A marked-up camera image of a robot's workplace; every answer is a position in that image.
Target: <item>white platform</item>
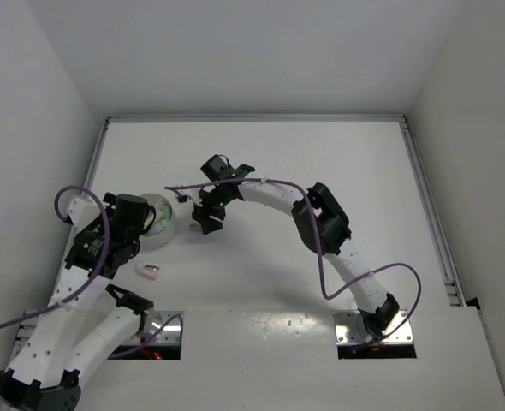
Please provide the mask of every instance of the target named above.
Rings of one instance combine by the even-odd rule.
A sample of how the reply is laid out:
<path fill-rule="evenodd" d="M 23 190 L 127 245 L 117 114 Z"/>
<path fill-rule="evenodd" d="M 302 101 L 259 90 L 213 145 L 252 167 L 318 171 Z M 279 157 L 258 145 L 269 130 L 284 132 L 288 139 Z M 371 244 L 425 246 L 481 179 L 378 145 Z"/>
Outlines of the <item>white platform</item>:
<path fill-rule="evenodd" d="M 234 201 L 224 229 L 202 236 L 187 229 L 191 205 L 174 202 L 176 238 L 122 267 L 116 284 L 157 309 L 186 310 L 181 361 L 109 361 L 80 410 L 505 410 L 475 310 L 449 307 L 397 122 L 111 123 L 92 188 L 169 196 L 164 185 L 206 181 L 198 167 L 215 153 L 303 187 L 324 182 L 372 268 L 417 268 L 418 359 L 337 359 L 332 312 L 354 301 L 323 300 L 315 257 L 291 219 Z M 157 281 L 134 273 L 140 260 L 161 265 Z M 341 283 L 327 273 L 331 291 Z M 409 273 L 379 278 L 410 307 Z"/>

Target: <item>wire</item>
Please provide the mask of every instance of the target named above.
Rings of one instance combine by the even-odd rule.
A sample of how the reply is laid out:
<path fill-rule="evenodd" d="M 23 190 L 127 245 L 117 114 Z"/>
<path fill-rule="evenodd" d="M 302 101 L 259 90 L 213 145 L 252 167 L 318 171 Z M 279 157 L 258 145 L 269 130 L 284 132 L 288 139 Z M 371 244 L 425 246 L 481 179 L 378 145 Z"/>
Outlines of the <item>wire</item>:
<path fill-rule="evenodd" d="M 210 186 L 216 186 L 218 184 L 230 184 L 230 183 L 236 183 L 236 182 L 267 182 L 270 184 L 282 184 L 284 186 L 296 188 L 300 192 L 300 194 L 302 194 L 302 197 L 304 198 L 304 201 L 306 202 L 308 214 L 310 215 L 310 223 L 312 225 L 312 230 L 313 230 L 313 240 L 315 242 L 315 250 L 316 250 L 316 255 L 317 255 L 317 260 L 318 260 L 319 283 L 321 286 L 321 294 L 323 295 L 323 298 L 325 300 L 327 300 L 327 301 L 334 300 L 338 295 L 340 295 L 341 293 L 343 293 L 344 291 L 349 289 L 351 286 L 353 286 L 354 284 L 358 283 L 359 281 L 361 281 L 371 275 L 370 272 L 366 272 L 365 274 L 357 276 L 353 280 L 345 283 L 335 293 L 333 293 L 331 295 L 327 294 L 327 289 L 326 289 L 326 285 L 325 285 L 325 281 L 324 281 L 323 251 L 321 248 L 321 237 L 319 235 L 319 229 L 318 229 L 317 220 L 315 217 L 315 211 L 313 210 L 312 202 L 310 201 L 309 197 L 307 196 L 306 190 L 304 190 L 304 188 L 302 188 L 298 184 L 295 184 L 293 182 L 286 182 L 284 180 L 274 180 L 274 179 L 270 179 L 270 178 L 262 179 L 262 178 L 249 177 L 249 178 L 233 178 L 233 179 L 219 180 L 217 182 L 203 182 L 200 184 L 193 184 L 193 185 L 189 185 L 189 186 L 165 187 L 165 189 L 172 191 L 173 193 L 175 193 L 177 195 L 181 195 L 180 190 L 190 190 L 190 189 L 194 189 L 194 188 L 205 188 L 205 187 L 210 187 Z M 374 270 L 372 273 L 376 274 L 378 272 L 387 270 L 389 268 L 397 267 L 397 266 L 402 266 L 402 267 L 408 268 L 408 270 L 410 270 L 413 273 L 413 275 L 416 277 L 416 281 L 418 282 L 418 292 L 416 294 L 416 299 L 413 303 L 413 307 L 407 313 L 407 316 L 402 320 L 402 322 L 397 327 L 395 327 L 394 330 L 391 331 L 388 335 L 382 336 L 377 339 L 370 340 L 369 342 L 365 343 L 366 345 L 365 344 L 358 344 L 358 348 L 361 348 L 362 346 L 372 345 L 374 343 L 379 343 L 380 341 L 388 338 L 394 332 L 399 330 L 399 328 L 401 328 L 410 319 L 410 317 L 412 316 L 412 314 L 416 310 L 416 306 L 418 305 L 419 300 L 422 295 L 422 283 L 421 283 L 418 273 L 410 265 L 407 265 L 405 263 L 393 263 L 393 264 L 385 265 L 384 267 L 380 267 L 380 268 Z"/>
<path fill-rule="evenodd" d="M 152 356 L 150 355 L 149 352 L 146 351 L 144 347 L 140 347 L 140 352 L 144 354 L 146 357 L 148 357 L 149 360 L 153 360 Z"/>
<path fill-rule="evenodd" d="M 148 205 L 148 209 L 151 212 L 151 221 L 148 223 L 146 228 L 142 230 L 142 235 L 146 235 L 147 232 L 152 229 L 153 224 L 156 222 L 156 217 L 157 217 L 156 207 L 154 207 L 153 205 Z"/>
<path fill-rule="evenodd" d="M 85 188 L 82 186 L 76 186 L 76 185 L 70 185 L 66 186 L 64 188 L 61 188 L 61 190 L 56 193 L 55 200 L 54 200 L 54 206 L 55 206 L 55 213 L 56 216 L 59 217 L 63 222 L 66 222 L 66 217 L 64 217 L 59 208 L 58 208 L 58 203 L 60 202 L 60 199 L 64 193 L 66 193 L 69 190 L 80 190 L 88 194 L 92 200 L 97 204 L 98 209 L 100 210 L 100 216 L 102 218 L 102 223 L 103 223 L 103 229 L 104 229 L 104 244 L 102 245 L 102 249 L 100 252 L 100 257 L 98 258 L 98 262 L 95 265 L 94 269 L 92 270 L 91 275 L 79 287 L 74 293 L 70 294 L 66 298 L 62 300 L 62 304 L 66 304 L 68 302 L 71 302 L 75 297 L 80 295 L 91 283 L 95 280 L 95 278 L 100 274 L 102 267 L 104 265 L 104 262 L 106 261 L 106 257 L 108 256 L 108 249 L 110 246 L 110 222 L 108 220 L 108 215 L 106 214 L 106 210 L 104 209 L 104 205 L 102 201 L 97 197 L 97 195 L 91 191 L 89 188 Z M 58 308 L 61 307 L 60 303 L 53 304 L 51 306 L 48 306 L 46 308 L 42 308 L 41 310 L 35 311 L 33 313 L 25 314 L 21 317 L 18 317 L 16 319 L 11 319 L 9 321 L 5 321 L 4 323 L 0 324 L 0 330 L 3 328 L 10 327 L 11 325 L 16 325 L 21 323 L 22 321 L 26 321 L 27 319 L 33 319 L 35 317 L 38 317 L 42 314 L 50 313 L 51 311 L 54 311 Z"/>
<path fill-rule="evenodd" d="M 232 166 L 232 164 L 229 162 L 228 158 L 226 156 L 224 156 L 223 154 L 217 154 L 218 157 L 222 157 L 226 160 L 226 165 L 229 165 L 230 167 Z"/>
<path fill-rule="evenodd" d="M 148 338 L 145 338 L 145 340 L 143 342 L 141 342 L 139 345 L 137 345 L 136 347 L 133 347 L 131 349 L 128 349 L 126 351 L 122 351 L 121 353 L 112 354 L 110 357 L 108 357 L 108 359 L 109 360 L 116 360 L 118 358 L 127 357 L 128 355 L 134 354 L 137 351 L 141 351 L 149 343 L 151 343 L 152 341 L 154 341 L 157 338 L 157 336 L 163 332 L 163 330 L 165 329 L 165 327 L 169 323 L 171 323 L 174 319 L 178 319 L 179 322 L 181 323 L 181 333 L 180 333 L 180 336 L 179 336 L 179 339 L 178 339 L 179 346 L 181 347 L 182 346 L 182 332 L 184 331 L 183 320 L 182 320 L 182 315 L 181 314 L 175 314 L 172 317 L 170 317 L 169 319 L 167 319 L 163 324 L 161 324 L 161 326 L 153 334 L 151 334 Z"/>

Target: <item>black bracket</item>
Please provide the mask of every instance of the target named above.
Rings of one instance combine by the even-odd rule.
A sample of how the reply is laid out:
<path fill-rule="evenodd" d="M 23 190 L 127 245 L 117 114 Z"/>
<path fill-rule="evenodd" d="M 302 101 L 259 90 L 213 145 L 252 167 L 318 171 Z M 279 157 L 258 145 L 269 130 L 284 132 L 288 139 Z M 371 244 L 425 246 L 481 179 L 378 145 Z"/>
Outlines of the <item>black bracket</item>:
<path fill-rule="evenodd" d="M 65 371 L 56 387 L 41 389 L 13 378 L 14 370 L 0 371 L 0 399 L 20 411 L 74 411 L 81 397 L 79 371 Z"/>
<path fill-rule="evenodd" d="M 112 284 L 106 287 L 106 291 L 116 300 L 116 307 L 128 308 L 133 314 L 140 316 L 140 327 L 138 331 L 144 330 L 146 316 L 148 310 L 153 308 L 153 302 L 146 298 L 142 298 L 132 291 L 122 289 Z"/>
<path fill-rule="evenodd" d="M 348 216 L 327 186 L 321 182 L 317 182 L 313 187 L 308 188 L 307 196 L 312 203 L 312 207 L 321 211 L 315 219 L 318 225 L 322 253 L 339 254 L 342 243 L 352 238 Z M 291 213 L 302 242 L 311 251 L 317 252 L 313 239 L 312 220 L 306 201 L 296 201 Z"/>
<path fill-rule="evenodd" d="M 365 328 L 375 337 L 382 336 L 383 331 L 388 328 L 391 320 L 399 312 L 399 303 L 393 294 L 388 293 L 386 296 L 386 301 L 381 307 L 377 308 L 374 314 L 359 310 Z"/>
<path fill-rule="evenodd" d="M 255 171 L 254 167 L 246 164 L 234 169 L 228 159 L 224 161 L 218 154 L 212 156 L 200 169 L 212 182 L 244 178 Z M 207 235 L 222 229 L 222 221 L 226 218 L 224 207 L 232 200 L 243 200 L 238 188 L 240 184 L 240 182 L 220 184 L 211 191 L 203 189 L 199 191 L 201 206 L 193 206 L 192 219 L 201 225 L 203 234 Z"/>
<path fill-rule="evenodd" d="M 120 266 L 139 253 L 144 222 L 153 207 L 146 199 L 131 194 L 106 193 L 103 202 L 108 204 L 105 210 L 110 222 L 110 244 L 100 275 L 111 279 Z M 97 216 L 75 236 L 64 260 L 66 268 L 76 265 L 91 271 L 100 258 L 104 241 L 102 218 Z"/>

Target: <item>small pink object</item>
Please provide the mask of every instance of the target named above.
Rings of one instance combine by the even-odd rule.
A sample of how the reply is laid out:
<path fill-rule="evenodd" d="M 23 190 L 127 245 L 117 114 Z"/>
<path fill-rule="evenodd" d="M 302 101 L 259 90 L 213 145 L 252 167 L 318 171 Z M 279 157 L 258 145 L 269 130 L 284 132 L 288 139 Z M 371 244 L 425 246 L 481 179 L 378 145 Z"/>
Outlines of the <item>small pink object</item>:
<path fill-rule="evenodd" d="M 142 261 L 140 261 L 136 265 L 136 271 L 143 277 L 155 280 L 157 279 L 157 272 L 159 271 L 159 265 L 143 263 Z"/>

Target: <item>rectangular slot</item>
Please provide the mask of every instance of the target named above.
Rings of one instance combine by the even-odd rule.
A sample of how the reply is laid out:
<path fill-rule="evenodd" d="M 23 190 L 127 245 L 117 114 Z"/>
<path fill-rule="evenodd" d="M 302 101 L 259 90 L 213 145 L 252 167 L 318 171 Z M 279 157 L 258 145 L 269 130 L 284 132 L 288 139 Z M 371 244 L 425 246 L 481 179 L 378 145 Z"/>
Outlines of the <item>rectangular slot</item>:
<path fill-rule="evenodd" d="M 380 345 L 364 348 L 338 347 L 338 360 L 416 358 L 414 345 Z"/>
<path fill-rule="evenodd" d="M 159 330 L 161 325 L 176 314 L 184 318 L 183 311 L 155 311 L 148 316 L 145 324 L 147 339 L 152 333 Z M 120 345 L 114 354 L 121 353 L 128 349 L 137 347 L 140 344 L 140 337 L 132 336 Z M 118 360 L 180 360 L 181 358 L 181 323 L 178 319 L 169 322 L 157 338 L 148 343 L 143 349 L 123 357 Z"/>

